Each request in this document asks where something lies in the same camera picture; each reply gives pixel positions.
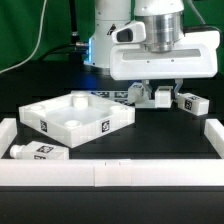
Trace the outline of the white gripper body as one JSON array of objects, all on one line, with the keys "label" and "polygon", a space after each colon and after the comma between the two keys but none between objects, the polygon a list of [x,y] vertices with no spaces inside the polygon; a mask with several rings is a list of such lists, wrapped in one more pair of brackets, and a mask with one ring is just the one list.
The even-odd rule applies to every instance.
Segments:
[{"label": "white gripper body", "polygon": [[218,71],[217,30],[187,32],[164,53],[150,52],[143,22],[132,21],[112,33],[110,75],[115,80],[154,80],[213,77]]}]

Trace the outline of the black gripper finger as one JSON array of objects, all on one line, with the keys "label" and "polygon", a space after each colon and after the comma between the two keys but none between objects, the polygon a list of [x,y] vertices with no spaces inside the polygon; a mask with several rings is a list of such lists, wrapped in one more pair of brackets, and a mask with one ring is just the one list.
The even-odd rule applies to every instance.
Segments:
[{"label": "black gripper finger", "polygon": [[183,85],[183,79],[175,79],[175,86],[174,86],[174,96],[177,97],[179,90]]},{"label": "black gripper finger", "polygon": [[143,87],[144,87],[145,91],[147,92],[148,98],[151,99],[152,98],[153,88],[150,85],[150,81],[149,80],[143,80],[142,84],[143,84]]}]

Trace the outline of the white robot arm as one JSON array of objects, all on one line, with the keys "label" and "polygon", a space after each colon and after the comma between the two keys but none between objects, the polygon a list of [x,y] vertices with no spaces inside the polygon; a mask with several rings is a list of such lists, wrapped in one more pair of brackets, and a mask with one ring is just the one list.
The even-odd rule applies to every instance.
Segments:
[{"label": "white robot arm", "polygon": [[213,77],[220,31],[183,26],[184,1],[95,0],[95,31],[88,41],[84,66],[115,80]]}]

